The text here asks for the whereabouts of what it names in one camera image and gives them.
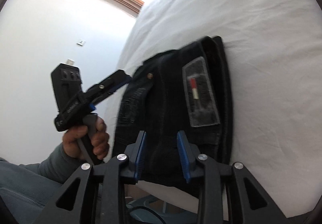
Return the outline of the grey sleeve forearm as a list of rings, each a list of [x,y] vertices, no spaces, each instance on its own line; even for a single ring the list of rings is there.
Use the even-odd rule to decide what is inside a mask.
[[[1,223],[33,223],[81,157],[76,143],[61,143],[41,163],[16,165],[1,158]]]

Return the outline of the person left hand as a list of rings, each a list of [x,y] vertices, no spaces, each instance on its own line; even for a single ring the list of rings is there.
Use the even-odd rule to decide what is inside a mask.
[[[106,132],[106,124],[101,117],[96,120],[96,133],[91,138],[93,146],[93,154],[102,160],[105,158],[109,151],[109,137]],[[87,126],[75,126],[66,131],[62,137],[63,150],[71,158],[85,160],[84,155],[77,143],[78,139],[81,139],[88,133]]]

